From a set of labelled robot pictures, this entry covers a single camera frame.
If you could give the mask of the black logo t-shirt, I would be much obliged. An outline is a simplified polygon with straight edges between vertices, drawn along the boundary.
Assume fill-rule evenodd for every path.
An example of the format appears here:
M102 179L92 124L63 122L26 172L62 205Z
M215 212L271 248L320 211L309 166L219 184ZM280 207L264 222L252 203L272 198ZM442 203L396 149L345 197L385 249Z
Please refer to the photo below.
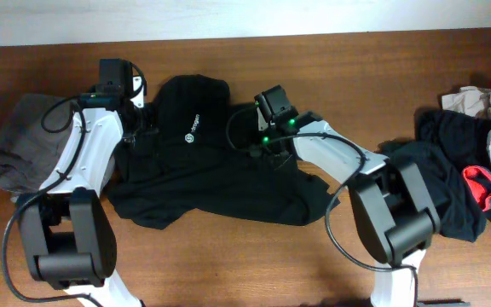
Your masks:
M107 198L121 218L165 229L193 209L304 226L322 218L328 184L291 153L254 151L257 110L231 105L228 84L181 75L147 104L150 130L114 151L120 178Z

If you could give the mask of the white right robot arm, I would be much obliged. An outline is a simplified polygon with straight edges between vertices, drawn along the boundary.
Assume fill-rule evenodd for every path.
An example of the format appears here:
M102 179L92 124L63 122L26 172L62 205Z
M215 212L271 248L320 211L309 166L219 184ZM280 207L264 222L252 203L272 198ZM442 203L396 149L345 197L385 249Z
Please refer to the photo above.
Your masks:
M418 166L356 145L317 113L299 113L279 85L257 94L254 103L263 148L291 149L348 191L357 234L374 264L344 250L328 215L324 224L345 258L375 274L370 305L419 305L419 265L441 222Z

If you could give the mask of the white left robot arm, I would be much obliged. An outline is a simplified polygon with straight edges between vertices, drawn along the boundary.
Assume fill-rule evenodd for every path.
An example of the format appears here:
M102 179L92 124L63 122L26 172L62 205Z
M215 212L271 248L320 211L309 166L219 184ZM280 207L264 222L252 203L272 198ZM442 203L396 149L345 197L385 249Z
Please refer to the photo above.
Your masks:
M147 81L134 63L102 59L99 81L67 98L71 134L55 168L34 194L23 194L3 233L3 277L10 279L10 230L20 231L26 265L34 281L61 295L44 302L76 299L84 306L141 306L116 270L117 241L101 205L104 176L114 149L133 143L148 128L144 113Z

